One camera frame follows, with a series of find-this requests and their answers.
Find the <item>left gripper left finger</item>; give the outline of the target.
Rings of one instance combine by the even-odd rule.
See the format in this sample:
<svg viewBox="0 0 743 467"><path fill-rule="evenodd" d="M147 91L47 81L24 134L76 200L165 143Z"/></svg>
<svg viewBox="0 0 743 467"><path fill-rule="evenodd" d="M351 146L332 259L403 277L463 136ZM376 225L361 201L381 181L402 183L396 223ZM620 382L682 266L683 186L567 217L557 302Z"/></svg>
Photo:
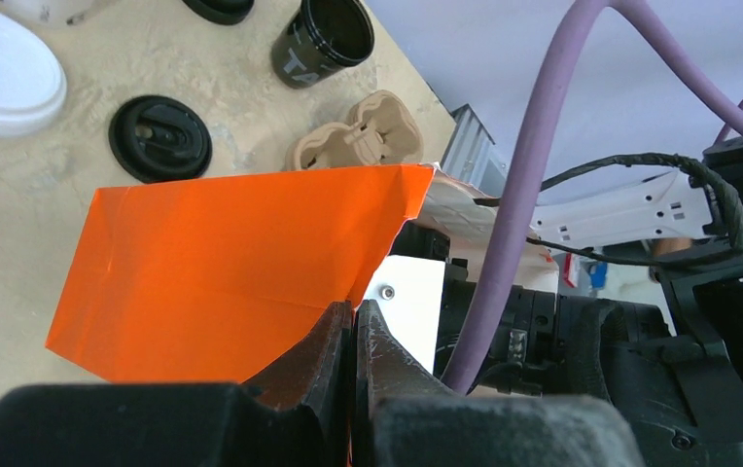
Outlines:
<svg viewBox="0 0 743 467"><path fill-rule="evenodd" d="M348 303L241 384L30 385L0 399L0 466L342 466Z"/></svg>

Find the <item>black cup lid front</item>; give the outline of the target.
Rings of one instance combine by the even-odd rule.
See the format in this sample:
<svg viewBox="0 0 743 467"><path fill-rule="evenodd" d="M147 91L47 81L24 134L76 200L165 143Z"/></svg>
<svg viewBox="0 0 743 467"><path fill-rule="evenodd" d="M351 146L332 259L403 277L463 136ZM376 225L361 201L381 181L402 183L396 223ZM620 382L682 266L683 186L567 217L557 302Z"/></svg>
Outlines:
<svg viewBox="0 0 743 467"><path fill-rule="evenodd" d="M201 177L213 154L203 119L170 97L140 95L123 103L108 126L118 164L136 180L161 183Z"/></svg>

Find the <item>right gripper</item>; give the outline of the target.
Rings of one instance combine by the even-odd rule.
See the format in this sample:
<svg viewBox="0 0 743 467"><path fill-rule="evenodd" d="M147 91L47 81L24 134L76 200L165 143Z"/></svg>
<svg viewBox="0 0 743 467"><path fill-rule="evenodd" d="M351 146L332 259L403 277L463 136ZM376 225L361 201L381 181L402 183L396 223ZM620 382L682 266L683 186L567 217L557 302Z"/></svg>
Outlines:
<svg viewBox="0 0 743 467"><path fill-rule="evenodd" d="M442 376L457 346L476 289L467 279L468 261L452 258L450 246L446 234L408 222L391 249L394 255L440 260L445 265L434 363L429 367L434 377ZM565 357L573 325L581 311L597 301L514 285L472 387L485 385L500 392L529 395L566 392ZM604 341L637 342L670 336L657 306L622 302L620 307L602 326Z"/></svg>

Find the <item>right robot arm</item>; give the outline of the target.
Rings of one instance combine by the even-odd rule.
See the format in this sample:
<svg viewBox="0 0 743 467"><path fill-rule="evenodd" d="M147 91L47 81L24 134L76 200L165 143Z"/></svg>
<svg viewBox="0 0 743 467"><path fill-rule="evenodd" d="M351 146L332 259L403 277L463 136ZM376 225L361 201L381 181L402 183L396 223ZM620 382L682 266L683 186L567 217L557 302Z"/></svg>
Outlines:
<svg viewBox="0 0 743 467"><path fill-rule="evenodd" d="M524 395L585 394L612 404L650 466L743 466L743 137L719 136L701 161L642 153L587 162L552 188L609 165L658 165L665 174L563 217L534 218L536 244L594 257L583 230L666 239L690 248L640 258L670 314L653 305L565 296L514 286L476 384Z"/></svg>

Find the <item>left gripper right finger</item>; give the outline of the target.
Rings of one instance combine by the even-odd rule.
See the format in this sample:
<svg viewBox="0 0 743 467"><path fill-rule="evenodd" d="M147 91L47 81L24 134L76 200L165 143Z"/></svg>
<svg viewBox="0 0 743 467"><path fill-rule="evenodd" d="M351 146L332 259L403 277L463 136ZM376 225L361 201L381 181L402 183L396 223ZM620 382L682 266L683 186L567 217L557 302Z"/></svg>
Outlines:
<svg viewBox="0 0 743 467"><path fill-rule="evenodd" d="M589 396L465 397L428 373L363 302L355 329L356 466L640 466L634 435Z"/></svg>

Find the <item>orange paper bag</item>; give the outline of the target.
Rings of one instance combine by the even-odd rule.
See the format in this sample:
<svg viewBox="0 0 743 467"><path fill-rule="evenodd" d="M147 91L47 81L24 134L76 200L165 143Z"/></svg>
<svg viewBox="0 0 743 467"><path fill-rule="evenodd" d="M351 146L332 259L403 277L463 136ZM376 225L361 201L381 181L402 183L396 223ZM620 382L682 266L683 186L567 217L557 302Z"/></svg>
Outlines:
<svg viewBox="0 0 743 467"><path fill-rule="evenodd" d="M445 175L395 164L96 190L46 346L110 382L243 381L360 304Z"/></svg>

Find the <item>black paper cup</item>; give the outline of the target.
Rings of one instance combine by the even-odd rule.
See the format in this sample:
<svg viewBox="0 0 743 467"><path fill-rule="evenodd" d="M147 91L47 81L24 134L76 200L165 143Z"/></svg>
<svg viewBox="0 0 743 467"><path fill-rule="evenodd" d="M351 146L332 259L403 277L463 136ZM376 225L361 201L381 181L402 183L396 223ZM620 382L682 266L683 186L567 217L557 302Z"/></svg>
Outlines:
<svg viewBox="0 0 743 467"><path fill-rule="evenodd" d="M366 61L373 52L372 21L356 0L302 0L272 46L275 75L305 89Z"/></svg>

